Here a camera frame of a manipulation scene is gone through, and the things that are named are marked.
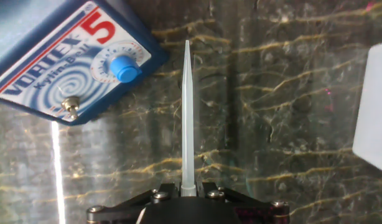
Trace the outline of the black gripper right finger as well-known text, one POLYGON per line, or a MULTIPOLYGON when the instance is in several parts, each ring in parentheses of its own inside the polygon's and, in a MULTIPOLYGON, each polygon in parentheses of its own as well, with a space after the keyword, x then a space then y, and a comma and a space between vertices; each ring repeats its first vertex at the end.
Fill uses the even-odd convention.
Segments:
POLYGON ((214 182, 197 182, 197 193, 229 207, 241 223, 290 224, 289 204, 283 200, 261 202, 214 182))

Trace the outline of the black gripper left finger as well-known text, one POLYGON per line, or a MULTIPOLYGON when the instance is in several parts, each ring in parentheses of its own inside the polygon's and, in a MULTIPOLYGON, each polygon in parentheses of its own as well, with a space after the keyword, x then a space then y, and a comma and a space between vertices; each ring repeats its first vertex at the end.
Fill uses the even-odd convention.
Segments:
POLYGON ((161 184, 113 207, 94 205, 86 210, 87 223, 136 223, 142 211, 149 205, 179 196, 174 184, 161 184))

